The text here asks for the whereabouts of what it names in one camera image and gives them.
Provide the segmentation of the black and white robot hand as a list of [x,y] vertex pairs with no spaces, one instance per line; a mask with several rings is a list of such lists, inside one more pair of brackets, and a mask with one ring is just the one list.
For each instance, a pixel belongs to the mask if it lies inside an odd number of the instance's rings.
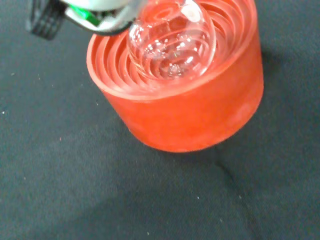
[[64,20],[100,36],[127,30],[147,5],[147,0],[29,0],[26,30],[53,40]]

